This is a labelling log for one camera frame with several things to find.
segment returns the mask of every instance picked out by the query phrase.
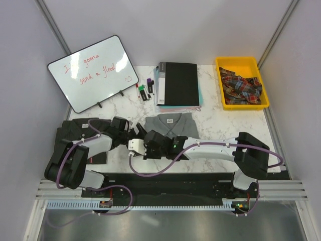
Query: plaid shirt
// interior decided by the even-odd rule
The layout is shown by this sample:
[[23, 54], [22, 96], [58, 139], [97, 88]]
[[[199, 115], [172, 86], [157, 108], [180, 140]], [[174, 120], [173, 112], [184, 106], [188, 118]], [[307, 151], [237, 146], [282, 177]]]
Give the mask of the plaid shirt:
[[262, 85], [256, 77], [243, 78], [221, 67], [220, 73], [227, 104], [261, 104]]

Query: black folder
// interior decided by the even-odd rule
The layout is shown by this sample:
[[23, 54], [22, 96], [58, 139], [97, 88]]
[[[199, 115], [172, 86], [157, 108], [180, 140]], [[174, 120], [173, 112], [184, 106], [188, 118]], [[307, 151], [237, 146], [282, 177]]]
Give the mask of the black folder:
[[159, 88], [165, 88], [165, 94], [158, 97], [157, 105], [200, 105], [196, 64], [161, 62], [158, 68], [158, 94]]

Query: white table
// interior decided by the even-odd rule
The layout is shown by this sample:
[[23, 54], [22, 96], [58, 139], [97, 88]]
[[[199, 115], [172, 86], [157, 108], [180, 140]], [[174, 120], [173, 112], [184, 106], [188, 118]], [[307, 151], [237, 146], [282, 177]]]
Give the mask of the white table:
[[[155, 66], [135, 67], [140, 84], [146, 84], [147, 78], [154, 79], [154, 68]], [[222, 109], [221, 94], [214, 68], [212, 65], [198, 66], [198, 79], [204, 99], [201, 111], [183, 111], [193, 113], [193, 119], [196, 122], [200, 138], [205, 140], [225, 139], [237, 137], [239, 132], [248, 132], [274, 151], [271, 135], [262, 110], [226, 111]], [[155, 111], [154, 100], [143, 102], [138, 99], [135, 86], [125, 90], [124, 96], [118, 94], [101, 104], [103, 108], [95, 106], [80, 114], [72, 111], [69, 119], [90, 117], [112, 119], [114, 116], [120, 116], [132, 121], [134, 124], [140, 122], [144, 125], [145, 117], [159, 114], [159, 112]], [[108, 153], [107, 164], [87, 165], [86, 168], [98, 172], [132, 173], [128, 165], [128, 153], [126, 146], [119, 146]], [[277, 162], [277, 158], [270, 155], [269, 165]], [[170, 160], [167, 159], [143, 160], [142, 157], [133, 158], [133, 166], [137, 171], [143, 173], [160, 171], [169, 163]], [[234, 172], [237, 169], [237, 165], [229, 161], [197, 159], [176, 162], [167, 172], [219, 173]], [[269, 172], [280, 172], [280, 168], [271, 168]]]

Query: whiteboard frame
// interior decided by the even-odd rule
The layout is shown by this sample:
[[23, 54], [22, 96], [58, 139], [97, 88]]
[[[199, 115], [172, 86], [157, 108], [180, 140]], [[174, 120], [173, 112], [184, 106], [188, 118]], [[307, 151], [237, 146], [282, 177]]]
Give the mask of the whiteboard frame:
[[[133, 85], [131, 85], [131, 86], [129, 86], [129, 87], [121, 90], [120, 92], [118, 92], [118, 93], [116, 93], [116, 94], [114, 94], [114, 95], [112, 95], [112, 96], [110, 96], [110, 97], [108, 97], [108, 98], [106, 98], [106, 99], [103, 99], [103, 100], [99, 101], [98, 103], [96, 103], [96, 104], [88, 107], [87, 109], [84, 109], [84, 110], [82, 110], [82, 111], [80, 111], [80, 112], [76, 112], [75, 109], [73, 108], [72, 104], [70, 103], [69, 99], [66, 97], [64, 91], [61, 89], [60, 85], [58, 84], [57, 80], [55, 79], [55, 77], [53, 76], [53, 74], [50, 72], [50, 70], [49, 70], [49, 65], [51, 65], [52, 63], [55, 63], [55, 62], [57, 62], [57, 61], [59, 61], [59, 60], [61, 60], [61, 59], [64, 59], [64, 58], [66, 58], [66, 57], [68, 57], [68, 56], [70, 56], [70, 55], [73, 55], [74, 53], [77, 53], [77, 52], [80, 52], [80, 51], [82, 51], [82, 50], [84, 50], [84, 49], [87, 49], [87, 48], [89, 48], [89, 47], [91, 47], [91, 46], [93, 46], [93, 45], [95, 45], [95, 44], [98, 44], [98, 43], [103, 42], [103, 41], [105, 41], [105, 40], [107, 40], [107, 39], [110, 39], [110, 38], [112, 38], [112, 37], [117, 37], [117, 38], [119, 39], [119, 41], [120, 41], [120, 43], [121, 43], [121, 46], [123, 47], [123, 49], [124, 49], [124, 51], [125, 51], [125, 53], [126, 53], [126, 55], [127, 55], [127, 57], [128, 57], [128, 60], [129, 60], [129, 62], [130, 62], [130, 65], [132, 66], [132, 68], [133, 68], [133, 70], [134, 70], [134, 73], [135, 73], [138, 81], [137, 81], [136, 83], [134, 82]], [[125, 49], [125, 47], [124, 47], [124, 45], [123, 45], [120, 37], [119, 37], [118, 35], [116, 35], [116, 34], [115, 34], [115, 35], [112, 35], [112, 36], [110, 36], [110, 37], [108, 37], [108, 38], [106, 38], [106, 39], [100, 40], [100, 41], [98, 41], [98, 42], [96, 42], [96, 43], [94, 43], [94, 44], [92, 44], [92, 45], [89, 45], [89, 46], [87, 46], [87, 47], [85, 47], [85, 48], [82, 48], [82, 49], [80, 49], [80, 50], [77, 50], [77, 51], [75, 51], [75, 52], [73, 52], [73, 53], [71, 53], [71, 54], [68, 54], [68, 55], [66, 55], [66, 56], [64, 56], [64, 57], [62, 57], [62, 58], [60, 58], [60, 59], [57, 59], [57, 60], [55, 60], [55, 61], [47, 64], [47, 69], [48, 69], [49, 73], [51, 74], [51, 76], [54, 78], [54, 80], [55, 80], [56, 84], [58, 85], [59, 89], [61, 90], [61, 92], [64, 94], [64, 96], [65, 96], [65, 98], [67, 99], [67, 101], [68, 101], [69, 105], [71, 106], [71, 108], [72, 108], [73, 111], [74, 111], [75, 113], [77, 113], [77, 114], [82, 113], [82, 112], [90, 109], [90, 108], [93, 107], [93, 106], [96, 106], [96, 105], [99, 106], [99, 104], [101, 104], [103, 101], [105, 101], [105, 100], [107, 100], [107, 99], [109, 99], [109, 98], [112, 98], [113, 96], [115, 96], [115, 95], [117, 95], [117, 94], [123, 95], [122, 92], [123, 92], [124, 90], [127, 90], [128, 88], [131, 88], [132, 86], [136, 85], [136, 84], [139, 82], [139, 76], [138, 76], [137, 73], [136, 73], [136, 70], [135, 70], [135, 68], [134, 68], [134, 66], [133, 66], [133, 64], [132, 64], [132, 62], [131, 62], [131, 60], [130, 60], [130, 57], [129, 57], [129, 55], [128, 55], [128, 53], [127, 53], [127, 51], [126, 51], [126, 49]]]

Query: white wall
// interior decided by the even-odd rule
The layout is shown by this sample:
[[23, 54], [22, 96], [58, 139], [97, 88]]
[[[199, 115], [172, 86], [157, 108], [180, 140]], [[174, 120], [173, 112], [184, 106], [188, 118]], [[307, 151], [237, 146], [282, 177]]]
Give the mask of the white wall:
[[0, 7], [0, 239], [22, 240], [67, 102], [46, 65], [64, 52], [33, 0]]
[[289, 169], [321, 224], [321, 1], [300, 1], [261, 74]]
[[75, 52], [117, 34], [134, 66], [260, 59], [290, 0], [44, 0]]

